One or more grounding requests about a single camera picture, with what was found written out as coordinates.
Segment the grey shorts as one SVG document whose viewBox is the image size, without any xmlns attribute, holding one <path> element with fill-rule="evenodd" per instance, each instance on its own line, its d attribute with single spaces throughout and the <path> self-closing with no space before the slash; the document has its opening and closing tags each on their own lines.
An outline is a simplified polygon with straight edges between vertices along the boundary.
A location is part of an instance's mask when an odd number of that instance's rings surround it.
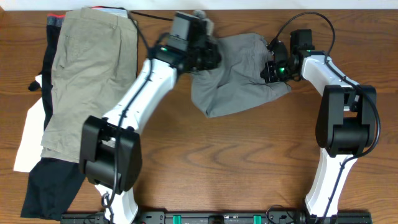
<svg viewBox="0 0 398 224">
<path fill-rule="evenodd" d="M 192 74 L 191 99 L 208 118 L 225 116 L 274 101 L 291 91 L 284 82 L 266 83 L 260 77 L 272 59 L 267 42 L 256 33 L 217 40 L 218 68 Z"/>
</svg>

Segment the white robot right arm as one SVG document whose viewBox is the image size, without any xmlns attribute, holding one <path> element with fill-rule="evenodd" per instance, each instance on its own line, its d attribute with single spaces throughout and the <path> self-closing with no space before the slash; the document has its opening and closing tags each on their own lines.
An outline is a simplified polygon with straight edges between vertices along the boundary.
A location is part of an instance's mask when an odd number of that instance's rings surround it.
<svg viewBox="0 0 398 224">
<path fill-rule="evenodd" d="M 289 47 L 274 38 L 267 49 L 272 59 L 261 72 L 266 83 L 306 80 L 322 98 L 315 126 L 320 160 L 305 196 L 305 215 L 307 223 L 336 223 L 349 172 L 379 135 L 376 90 L 348 78 L 327 52 L 316 50 L 310 29 L 291 32 Z"/>
</svg>

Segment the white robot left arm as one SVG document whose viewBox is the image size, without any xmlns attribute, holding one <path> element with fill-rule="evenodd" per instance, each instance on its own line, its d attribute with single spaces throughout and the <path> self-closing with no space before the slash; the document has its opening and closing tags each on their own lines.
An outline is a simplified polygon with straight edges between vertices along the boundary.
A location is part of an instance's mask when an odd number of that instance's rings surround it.
<svg viewBox="0 0 398 224">
<path fill-rule="evenodd" d="M 142 167 L 141 140 L 146 123 L 179 76 L 217 68 L 221 55 L 212 36 L 214 23 L 202 10 L 176 12 L 172 28 L 147 47 L 134 83 L 101 117 L 83 124 L 80 171 L 101 194 L 105 223 L 133 223 L 138 213 L 133 186 Z"/>
</svg>

